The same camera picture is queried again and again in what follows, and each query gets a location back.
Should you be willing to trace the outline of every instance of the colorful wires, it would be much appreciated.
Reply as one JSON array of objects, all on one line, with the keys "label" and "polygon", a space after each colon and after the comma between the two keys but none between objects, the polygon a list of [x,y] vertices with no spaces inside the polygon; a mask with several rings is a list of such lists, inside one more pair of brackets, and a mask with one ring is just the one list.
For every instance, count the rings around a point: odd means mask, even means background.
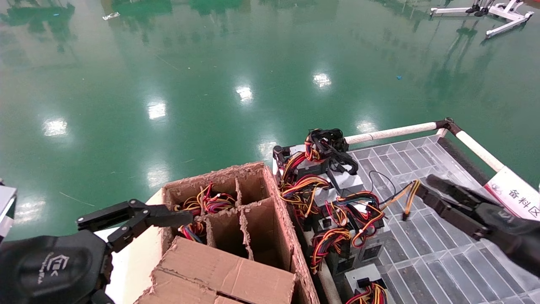
[{"label": "colorful wires", "polygon": [[379,198],[371,191],[360,191],[357,193],[349,194],[345,197],[338,196],[336,202],[339,204],[347,204],[361,200],[373,201],[377,204],[377,206],[379,206]]},{"label": "colorful wires", "polygon": [[295,183],[296,174],[294,171],[304,160],[306,160],[306,154],[303,152],[297,152],[287,160],[278,185],[280,190],[290,187]]},{"label": "colorful wires", "polygon": [[330,184],[325,179],[308,174],[295,182],[294,185],[285,186],[281,189],[281,198],[292,204],[301,211],[304,217],[310,214],[318,214],[317,206],[314,206],[315,191],[317,188],[328,189]]},{"label": "colorful wires", "polygon": [[350,242],[350,232],[344,227],[324,230],[315,234],[312,238],[313,252],[310,256],[310,267],[313,274],[321,269],[322,260],[331,249],[341,254],[341,246],[347,242]]},{"label": "colorful wires", "polygon": [[201,237],[206,236],[206,228],[203,223],[190,223],[187,225],[182,225],[178,228],[178,231],[182,233],[183,237],[190,241],[195,241],[203,243]]},{"label": "colorful wires", "polygon": [[388,304],[386,290],[375,282],[366,287],[365,292],[354,295],[345,304],[353,304],[356,301],[359,304]]},{"label": "colorful wires", "polygon": [[347,224],[347,213],[345,213],[345,211],[340,206],[334,205],[333,201],[325,201],[325,206],[328,215],[330,215],[330,218],[332,219],[332,221],[334,221],[336,225],[338,225],[339,227],[343,227]]},{"label": "colorful wires", "polygon": [[410,182],[407,186],[405,186],[403,189],[401,189],[398,193],[396,193],[396,187],[394,186],[394,183],[392,183],[392,180],[390,178],[388,178],[388,176],[378,172],[378,171],[375,171],[375,170],[371,170],[369,173],[368,173],[368,176],[369,176],[369,180],[371,181],[372,183],[372,189],[373,189],[373,178],[372,178],[372,173],[377,173],[379,174],[380,176],[383,176],[384,178],[386,178],[390,184],[392,185],[392,187],[394,188],[394,195],[392,195],[391,197],[387,198],[384,202],[381,203],[381,205],[384,205],[381,210],[384,210],[386,207],[388,207],[391,203],[397,201],[398,199],[400,199],[405,193],[408,193],[409,195],[407,196],[407,200],[406,200],[406,204],[405,204],[405,208],[403,210],[403,217],[402,219],[404,221],[407,220],[407,218],[409,217],[409,214],[410,214],[410,209],[413,205],[413,200],[414,200],[414,196],[416,195],[416,191],[418,191],[418,188],[420,187],[420,180],[413,180],[412,182]]},{"label": "colorful wires", "polygon": [[201,205],[196,196],[192,196],[180,205],[174,205],[174,211],[187,210],[193,216],[201,215]]},{"label": "colorful wires", "polygon": [[365,204],[365,206],[371,208],[371,210],[368,212],[369,220],[364,224],[364,227],[362,227],[352,239],[350,244],[355,248],[361,248],[365,244],[367,238],[375,235],[377,229],[375,228],[374,223],[384,217],[384,212],[380,211],[379,209],[371,206],[370,204]]},{"label": "colorful wires", "polygon": [[197,201],[200,203],[206,213],[214,214],[222,210],[234,208],[235,198],[227,193],[213,193],[213,183],[210,184],[197,195]]},{"label": "colorful wires", "polygon": [[[304,141],[304,146],[306,147],[306,159],[312,162],[319,162],[322,161],[320,153],[317,151],[316,146],[314,146],[313,139],[312,139],[312,133],[314,131],[319,131],[321,129],[314,129],[313,131],[309,132],[309,134],[306,137],[306,140]],[[328,146],[328,141],[325,139],[321,139],[319,143],[323,146]]]}]

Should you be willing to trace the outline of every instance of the robotic arm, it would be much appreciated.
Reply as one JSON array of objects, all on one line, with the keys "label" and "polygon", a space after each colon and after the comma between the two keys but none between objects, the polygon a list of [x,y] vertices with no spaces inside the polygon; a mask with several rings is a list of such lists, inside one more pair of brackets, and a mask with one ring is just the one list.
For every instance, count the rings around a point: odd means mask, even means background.
[{"label": "robotic arm", "polygon": [[[189,212],[171,212],[132,199],[80,217],[79,232],[0,244],[0,304],[113,304],[105,294],[112,253],[148,227],[191,223]],[[93,232],[125,222],[103,241]]]},{"label": "robotic arm", "polygon": [[432,188],[421,185],[416,192],[441,218],[475,240],[497,245],[515,264],[540,277],[540,222],[513,216],[492,200],[434,175],[427,178]]}]

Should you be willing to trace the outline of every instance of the cable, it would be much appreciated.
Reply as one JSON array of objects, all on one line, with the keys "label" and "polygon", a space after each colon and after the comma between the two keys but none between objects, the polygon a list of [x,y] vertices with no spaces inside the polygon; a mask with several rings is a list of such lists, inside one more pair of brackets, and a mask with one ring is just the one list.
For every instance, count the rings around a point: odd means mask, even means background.
[{"label": "cable", "polygon": [[196,241],[201,244],[203,243],[203,241],[200,237],[206,236],[206,227],[201,222],[182,225],[178,228],[178,231],[181,232],[182,236],[186,239],[190,241]]},{"label": "cable", "polygon": [[354,295],[352,298],[350,298],[347,302],[345,302],[345,304],[352,304],[354,303],[354,301],[358,301],[359,300],[359,304],[365,304],[366,301],[365,301],[365,298],[367,296],[369,296],[370,294],[372,293],[372,290],[371,288],[368,286],[366,288],[366,291],[363,292],[363,293],[360,293],[360,294],[357,294],[357,295]]},{"label": "cable", "polygon": [[[375,235],[375,233],[376,233],[375,226],[373,226],[373,228],[375,229],[375,231],[374,231],[372,234],[367,235],[367,234],[365,234],[365,233],[367,233],[368,228],[369,228],[370,226],[372,226],[373,223],[375,223],[376,221],[378,221],[378,220],[380,220],[380,219],[382,219],[382,218],[384,217],[384,212],[381,212],[380,210],[378,210],[377,208],[375,208],[375,207],[373,207],[373,206],[371,206],[371,205],[369,205],[369,204],[366,204],[366,206],[367,206],[367,207],[370,207],[370,208],[373,209],[374,211],[378,212],[379,215],[376,216],[376,217],[374,217],[374,218],[372,218],[371,220],[369,220],[369,221],[364,225],[364,227],[363,227],[362,229],[360,229],[360,230],[356,233],[356,235],[354,236],[354,238],[352,239],[352,241],[351,241],[351,243],[350,243],[350,244],[351,244],[353,247],[355,247],[355,248],[361,248],[361,247],[365,244],[365,241],[366,241],[367,238],[369,238],[369,237]],[[358,240],[359,238],[362,238],[362,243],[361,243],[360,245],[357,244],[357,240]]]},{"label": "cable", "polygon": [[222,210],[229,210],[234,208],[234,203],[236,202],[235,198],[227,193],[216,193],[212,192],[212,186],[210,184],[197,195],[197,201],[202,206],[204,211],[209,214],[218,213]]},{"label": "cable", "polygon": [[174,211],[187,210],[193,214],[193,216],[201,215],[201,205],[196,196],[192,196],[184,201],[180,205],[174,205]]},{"label": "cable", "polygon": [[373,290],[373,304],[386,304],[388,299],[386,297],[386,291],[382,286],[377,283],[372,283]]},{"label": "cable", "polygon": [[347,154],[349,144],[340,129],[314,129],[309,132],[304,141],[306,159],[313,162],[328,160],[328,168],[336,172],[354,175],[358,171],[358,163]]},{"label": "cable", "polygon": [[334,205],[333,201],[325,201],[326,211],[328,211],[328,214],[330,215],[330,218],[334,221],[336,225],[339,227],[345,226],[347,224],[347,213],[339,207]]},{"label": "cable", "polygon": [[328,255],[330,249],[336,251],[337,254],[341,254],[343,242],[348,241],[350,241],[350,232],[344,227],[323,230],[315,234],[312,238],[313,252],[310,256],[313,274],[316,274],[321,269],[322,261]]},{"label": "cable", "polygon": [[280,197],[300,210],[304,217],[308,217],[310,214],[319,213],[317,206],[313,206],[316,189],[328,189],[329,187],[330,184],[325,179],[308,174],[294,185],[283,187]]},{"label": "cable", "polygon": [[379,198],[371,191],[360,191],[357,193],[352,193],[345,197],[338,196],[336,198],[336,202],[341,205],[341,204],[348,204],[351,202],[356,202],[361,199],[368,199],[370,201],[374,201],[377,204],[377,206],[379,205]]},{"label": "cable", "polygon": [[420,187],[420,181],[414,180],[412,182],[411,190],[409,191],[409,196],[407,196],[407,203],[405,205],[405,209],[403,211],[402,221],[406,221],[410,214],[410,209],[413,206],[413,200],[414,196],[416,194],[416,191]]},{"label": "cable", "polygon": [[381,210],[386,209],[386,207],[388,207],[391,203],[399,200],[405,193],[410,191],[410,187],[412,185],[413,185],[413,182],[410,182],[408,185],[403,187],[403,189],[401,189],[397,194],[387,198],[384,202],[382,202],[381,205],[384,205],[384,206],[381,208]]},{"label": "cable", "polygon": [[379,174],[381,176],[384,176],[390,182],[390,184],[392,185],[392,188],[394,188],[394,195],[396,195],[396,186],[394,185],[394,183],[392,183],[392,180],[388,176],[380,173],[379,171],[375,171],[375,170],[371,170],[370,172],[368,172],[369,180],[372,183],[372,189],[369,192],[373,192],[373,186],[374,186],[373,185],[373,178],[371,176],[371,173],[377,173],[377,174]]},{"label": "cable", "polygon": [[306,154],[303,152],[297,152],[287,160],[278,185],[280,190],[294,184],[296,178],[294,171],[304,160],[306,160]]}]

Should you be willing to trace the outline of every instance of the cardboard compartment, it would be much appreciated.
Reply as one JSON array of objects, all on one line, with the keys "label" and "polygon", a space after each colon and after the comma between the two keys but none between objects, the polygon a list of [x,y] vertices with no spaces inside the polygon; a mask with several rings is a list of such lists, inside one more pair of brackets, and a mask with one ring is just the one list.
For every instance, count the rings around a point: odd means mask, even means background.
[{"label": "cardboard compartment", "polygon": [[210,182],[213,183],[213,191],[228,193],[238,199],[235,171],[231,170],[232,168],[165,184],[163,187],[164,204],[172,210],[175,204],[182,204],[189,197],[197,196]]},{"label": "cardboard compartment", "polygon": [[252,203],[241,211],[246,217],[253,259],[290,272],[292,250],[277,222],[273,199]]},{"label": "cardboard compartment", "polygon": [[207,230],[207,242],[225,252],[244,258],[249,257],[246,249],[244,233],[240,230],[240,212],[237,209],[229,210],[215,215],[207,215],[210,224],[210,234]]},{"label": "cardboard compartment", "polygon": [[269,197],[268,186],[263,177],[264,169],[264,164],[259,163],[239,173],[237,187],[241,195],[238,205],[247,205]]}]

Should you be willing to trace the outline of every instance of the black wire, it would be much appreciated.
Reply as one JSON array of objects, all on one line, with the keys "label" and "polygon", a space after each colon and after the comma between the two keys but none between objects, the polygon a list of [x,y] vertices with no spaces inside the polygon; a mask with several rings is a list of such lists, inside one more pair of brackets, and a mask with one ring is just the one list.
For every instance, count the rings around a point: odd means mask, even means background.
[{"label": "black wire", "polygon": [[372,189],[371,189],[370,192],[373,192],[373,178],[371,176],[371,173],[373,173],[373,172],[375,172],[375,173],[377,173],[377,174],[379,174],[381,176],[384,176],[390,182],[390,184],[392,185],[392,188],[394,188],[394,196],[395,196],[396,195],[396,186],[394,185],[394,183],[392,183],[392,180],[388,176],[380,173],[379,171],[375,171],[375,170],[371,170],[370,172],[368,172],[369,180],[372,183]]}]

